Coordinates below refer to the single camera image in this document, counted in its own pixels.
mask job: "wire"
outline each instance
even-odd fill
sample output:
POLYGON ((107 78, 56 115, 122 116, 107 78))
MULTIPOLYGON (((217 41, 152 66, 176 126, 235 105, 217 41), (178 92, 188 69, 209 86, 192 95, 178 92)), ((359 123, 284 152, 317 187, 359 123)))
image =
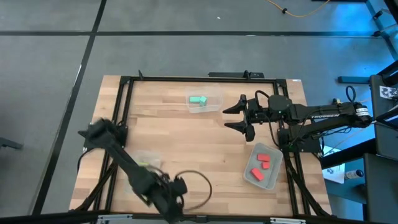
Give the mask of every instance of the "wire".
POLYGON ((178 177, 181 174, 186 174, 186 173, 194 173, 194 174, 198 174, 198 175, 202 176, 207 181, 207 183, 209 184, 210 192, 209 192, 209 195, 207 196, 207 198, 202 203, 199 203, 198 205, 195 205, 195 206, 190 207, 190 208, 185 208, 184 212, 188 212, 188 211, 191 211, 191 210, 194 210, 194 209, 198 209, 198 208, 204 206, 210 200, 211 195, 213 194, 213 187, 211 186, 210 180, 204 174, 202 174, 199 171, 196 171, 196 170, 184 170, 184 171, 181 171, 181 172, 177 173, 175 176, 178 177))
MULTIPOLYGON (((395 130, 395 131, 398 131, 398 130, 396 130, 395 128, 392 128, 392 127, 387 126, 387 125, 385 125, 385 124, 379 123, 379 122, 377 122, 377 121, 373 121, 371 124, 374 124, 374 125, 376 125, 376 124, 377 124, 377 125, 381 125, 381 126, 384 126, 384 127, 386 127, 386 128, 390 128, 390 129, 393 129, 393 130, 395 130)), ((360 132, 364 131, 366 128, 363 128, 363 129, 361 129, 361 130, 359 130, 359 131, 353 133, 352 135, 348 136, 346 139, 342 140, 342 141, 339 142, 337 145, 335 145, 333 148, 331 148, 329 151, 327 151, 327 152, 325 153, 325 155, 327 155, 330 151, 334 150, 334 149, 335 149, 337 146, 339 146, 341 143, 347 141, 348 139, 350 139, 350 138, 353 137, 354 135, 359 134, 360 132)))
POLYGON ((366 101, 369 101, 369 100, 371 100, 371 99, 372 99, 371 97, 366 98, 365 100, 361 100, 360 103, 365 103, 366 101))
POLYGON ((352 86, 347 86, 346 87, 346 96, 347 96, 347 98, 348 98, 348 100, 350 101, 350 102, 354 102, 355 101, 355 98, 356 98, 356 92, 355 92, 355 89, 354 89, 354 87, 352 87, 352 86), (353 92, 353 98, 351 99, 351 97, 349 97, 349 94, 348 94, 348 89, 351 89, 351 91, 353 92))
POLYGON ((267 97, 267 98, 269 98, 269 95, 268 95, 267 93, 264 93, 264 92, 261 91, 261 90, 257 90, 256 92, 254 92, 254 98, 256 99, 256 103, 257 103, 258 106, 260 106, 259 97, 258 97, 258 95, 257 95, 258 93, 264 95, 264 96, 267 97))
POLYGON ((297 132, 296 137, 290 142, 289 146, 292 146, 293 143, 299 138, 300 133, 301 133, 301 130, 303 129, 303 127, 304 127, 304 125, 305 125, 305 122, 306 122, 307 119, 310 117, 310 115, 313 114, 313 113, 316 113, 316 112, 318 112, 318 111, 320 111, 320 109, 317 109, 317 110, 312 111, 311 113, 307 114, 307 116, 305 117, 305 119, 304 119, 304 121, 303 121, 303 124, 301 125, 300 129, 299 129, 298 132, 297 132))
POLYGON ((272 141, 274 142, 274 144, 275 144, 277 147, 279 147, 278 143, 276 143, 275 138, 274 138, 274 132, 273 132, 273 130, 272 130, 271 121, 270 121, 270 119, 269 119, 269 117, 268 117, 267 115, 264 114, 264 116, 265 116, 265 117, 267 118, 267 120, 268 120, 269 131, 271 132, 272 141))
POLYGON ((307 17, 307 16, 309 16, 309 15, 312 15, 312 14, 316 13, 319 9, 321 9, 323 6, 325 6, 326 4, 328 4, 328 3, 330 2, 330 0, 327 0, 325 3, 323 3, 321 6, 319 6, 318 9, 316 9, 316 10, 314 10, 314 11, 308 13, 308 14, 301 15, 301 16, 297 16, 297 15, 295 15, 295 14, 291 14, 289 11, 287 11, 286 8, 283 9, 282 7, 280 7, 278 4, 274 3, 274 2, 271 1, 271 0, 266 0, 266 1, 269 2, 269 3, 271 3, 271 4, 273 4, 274 6, 276 6, 276 7, 277 7, 278 9, 280 9, 283 13, 286 13, 286 14, 288 14, 288 15, 290 15, 290 16, 293 16, 293 17, 296 17, 296 18, 303 18, 303 17, 307 17))
POLYGON ((329 136, 329 135, 335 134, 335 133, 348 134, 351 130, 352 130, 352 127, 341 128, 339 130, 332 131, 331 133, 329 133, 329 131, 326 131, 326 134, 324 134, 322 137, 329 136))
POLYGON ((79 169, 80 169, 80 162, 81 162, 81 159, 82 159, 87 153, 89 153, 89 152, 91 152, 91 151, 92 151, 92 150, 87 150, 87 151, 83 152, 82 155, 80 155, 79 160, 77 161, 77 172, 78 172, 78 173, 79 173, 79 169))

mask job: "clear plastic container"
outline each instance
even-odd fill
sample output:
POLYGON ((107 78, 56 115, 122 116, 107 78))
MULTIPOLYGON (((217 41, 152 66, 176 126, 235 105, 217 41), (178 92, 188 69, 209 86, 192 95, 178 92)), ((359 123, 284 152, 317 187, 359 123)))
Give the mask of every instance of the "clear plastic container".
POLYGON ((248 182, 261 187, 262 189, 272 190, 275 187, 276 179, 278 178, 280 164, 282 163, 283 153, 278 149, 273 149, 261 143, 257 143, 251 152, 246 169, 243 172, 243 177, 248 182), (270 157, 270 167, 264 170, 261 167, 261 161, 257 160, 258 154, 268 154, 270 157), (264 179, 257 181, 250 171, 257 168, 263 174, 264 179))
POLYGON ((218 111, 223 104, 223 93, 219 84, 208 86, 188 86, 185 89, 187 107, 191 113, 218 111), (192 103, 192 98, 204 98, 205 105, 192 103))
POLYGON ((160 156, 156 152, 136 150, 132 152, 131 157, 139 166, 151 165, 160 169, 160 156))

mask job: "wooden table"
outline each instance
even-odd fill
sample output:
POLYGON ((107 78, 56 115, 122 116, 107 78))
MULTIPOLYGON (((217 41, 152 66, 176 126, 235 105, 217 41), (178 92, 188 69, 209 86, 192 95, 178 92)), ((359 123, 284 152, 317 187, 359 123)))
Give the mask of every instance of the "wooden table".
MULTIPOLYGON (((93 115, 93 121, 104 117, 111 119, 118 92, 120 76, 106 75, 93 115)), ((294 103, 306 104, 300 80, 287 80, 289 98, 294 103)), ((185 105, 185 87, 208 83, 187 82, 134 82, 127 125, 129 136, 125 150, 156 152, 161 157, 162 170, 173 177, 177 172, 194 169, 205 174, 213 185, 210 201, 190 214, 292 216, 285 164, 282 162, 273 190, 262 190, 243 179, 249 155, 257 142, 275 147, 268 125, 257 125, 256 138, 246 142, 239 132, 224 127, 225 122, 241 121, 241 114, 223 114, 223 109, 233 106, 240 94, 254 97, 256 90, 273 95, 271 84, 220 83, 224 103, 217 112, 191 114, 185 105)), ((267 106, 266 98, 260 104, 267 106)), ((274 134, 277 123, 272 124, 274 134)), ((96 149, 87 154, 80 166, 70 208, 76 208, 98 182, 104 151, 96 149)), ((310 153, 301 153, 306 185, 324 210, 331 213, 325 181, 319 161, 310 153)), ((184 196, 186 207, 202 202, 208 195, 208 184, 195 174, 183 176, 188 186, 184 196)), ((101 208, 108 188, 103 191, 101 208)), ((298 208, 303 213, 300 191, 296 186, 298 208)), ((114 189, 112 212, 157 213, 147 207, 132 192, 125 173, 119 169, 114 189)))

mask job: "cable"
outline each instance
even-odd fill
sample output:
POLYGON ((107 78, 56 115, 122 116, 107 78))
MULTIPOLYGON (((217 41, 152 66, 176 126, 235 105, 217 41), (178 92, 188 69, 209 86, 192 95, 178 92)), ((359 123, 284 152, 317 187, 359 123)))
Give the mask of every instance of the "cable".
POLYGON ((271 121, 270 121, 270 119, 269 119, 269 117, 268 117, 267 115, 264 115, 264 116, 265 116, 265 117, 267 118, 267 120, 268 120, 269 131, 271 132, 272 141, 274 142, 274 144, 275 144, 277 147, 279 147, 279 145, 276 143, 275 138, 274 138, 274 132, 273 132, 273 130, 272 130, 271 121))
MULTIPOLYGON (((312 123, 316 123, 315 119, 311 118, 310 121, 312 123)), ((312 152, 312 154, 320 161, 320 158, 323 157, 323 150, 325 149, 325 139, 321 136, 321 150, 319 152, 312 152)))
POLYGON ((257 103, 258 106, 260 106, 259 97, 258 97, 258 95, 257 95, 258 93, 264 95, 264 96, 267 97, 267 98, 269 98, 269 95, 268 95, 267 93, 264 93, 264 92, 261 91, 261 90, 257 90, 256 92, 254 92, 254 98, 256 99, 256 103, 257 103))
POLYGON ((199 171, 196 171, 196 170, 184 170, 184 171, 181 171, 181 172, 177 173, 175 176, 178 177, 181 174, 186 174, 186 173, 194 173, 194 174, 198 174, 198 175, 202 176, 207 181, 207 183, 209 184, 210 192, 209 192, 209 196, 207 196, 206 200, 204 200, 202 203, 199 203, 198 205, 195 205, 193 207, 185 208, 184 212, 188 212, 188 211, 191 211, 191 210, 194 210, 194 209, 198 209, 198 208, 204 206, 210 200, 211 195, 213 194, 213 187, 211 186, 210 180, 204 174, 202 174, 199 171))
POLYGON ((320 109, 317 109, 317 110, 312 111, 311 113, 307 114, 307 116, 305 117, 305 119, 304 119, 304 121, 303 121, 303 124, 301 125, 300 129, 299 129, 298 132, 297 132, 296 137, 290 142, 289 147, 292 146, 293 143, 299 138, 300 133, 301 133, 301 130, 303 129, 304 124, 305 124, 305 122, 307 121, 307 119, 310 117, 310 115, 313 114, 313 113, 316 113, 316 112, 318 112, 318 111, 320 111, 320 109))
POLYGON ((89 153, 89 152, 91 152, 91 150, 87 150, 87 151, 83 152, 82 155, 80 155, 79 160, 77 161, 77 172, 78 172, 78 173, 79 173, 79 169, 80 169, 80 162, 81 162, 81 159, 85 156, 85 154, 87 154, 87 153, 89 153))
POLYGON ((348 98, 348 100, 349 100, 350 102, 352 102, 352 103, 355 102, 356 92, 355 92, 354 87, 352 87, 352 86, 347 86, 347 87, 346 87, 346 96, 347 96, 347 98, 348 98), (353 98, 352 98, 352 99, 351 99, 351 97, 349 97, 348 89, 351 89, 351 91, 353 92, 353 98))
POLYGON ((368 98, 366 98, 365 100, 361 100, 360 103, 365 103, 366 101, 369 101, 369 100, 371 100, 371 99, 372 99, 371 97, 368 97, 368 98))
MULTIPOLYGON (((385 124, 382 124, 382 123, 379 123, 379 122, 376 122, 376 121, 373 121, 371 124, 374 124, 374 125, 376 125, 376 124, 377 124, 377 125, 381 125, 381 126, 384 126, 384 127, 386 127, 386 128, 390 128, 390 129, 393 129, 393 130, 395 130, 395 131, 398 131, 398 130, 392 128, 392 127, 389 127, 389 126, 387 126, 387 125, 385 125, 385 124)), ((330 151, 334 150, 334 149, 335 149, 337 146, 339 146, 341 143, 347 141, 348 139, 350 139, 350 138, 353 137, 354 135, 356 135, 356 134, 358 134, 358 133, 364 131, 366 128, 360 129, 359 131, 357 131, 357 132, 353 133, 352 135, 348 136, 346 139, 342 140, 342 141, 339 142, 337 145, 335 145, 333 148, 331 148, 329 151, 327 151, 327 152, 325 153, 325 155, 327 155, 330 151)))
POLYGON ((341 129, 336 130, 336 131, 332 131, 331 133, 328 133, 328 131, 326 131, 326 134, 322 135, 322 137, 329 136, 329 135, 335 134, 335 133, 348 134, 351 130, 352 130, 351 127, 347 127, 347 128, 341 128, 341 129))
POLYGON ((288 12, 286 8, 283 9, 282 7, 280 7, 278 4, 274 3, 274 2, 271 1, 271 0, 266 0, 266 1, 269 2, 269 3, 271 3, 271 4, 273 4, 273 5, 276 6, 278 9, 280 9, 280 10, 282 11, 282 13, 286 13, 286 14, 288 14, 288 15, 290 15, 290 16, 293 16, 293 17, 296 17, 296 18, 303 18, 303 17, 307 17, 307 16, 309 16, 309 15, 312 15, 312 14, 316 13, 319 9, 321 9, 323 6, 325 6, 326 4, 328 4, 328 3, 330 2, 330 0, 327 0, 325 3, 323 3, 321 6, 319 6, 318 9, 316 9, 316 10, 314 10, 314 11, 308 13, 308 14, 305 14, 305 15, 296 16, 295 14, 291 14, 290 12, 288 12))

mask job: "black clamp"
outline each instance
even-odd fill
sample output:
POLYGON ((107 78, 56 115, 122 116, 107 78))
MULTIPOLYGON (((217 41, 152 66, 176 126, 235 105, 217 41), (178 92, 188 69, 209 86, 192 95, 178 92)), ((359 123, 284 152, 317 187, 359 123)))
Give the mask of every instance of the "black clamp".
POLYGON ((246 78, 247 80, 250 80, 251 72, 245 70, 243 72, 243 78, 246 78))
MULTIPOLYGON (((127 134, 129 132, 128 126, 121 124, 118 125, 117 128, 118 130, 118 135, 116 136, 117 141, 120 143, 121 147, 125 147, 126 145, 126 140, 127 140, 127 134)), ((93 144, 91 141, 89 141, 87 138, 85 139, 85 142, 83 144, 84 152, 91 151, 95 148, 98 148, 95 144, 93 144)))

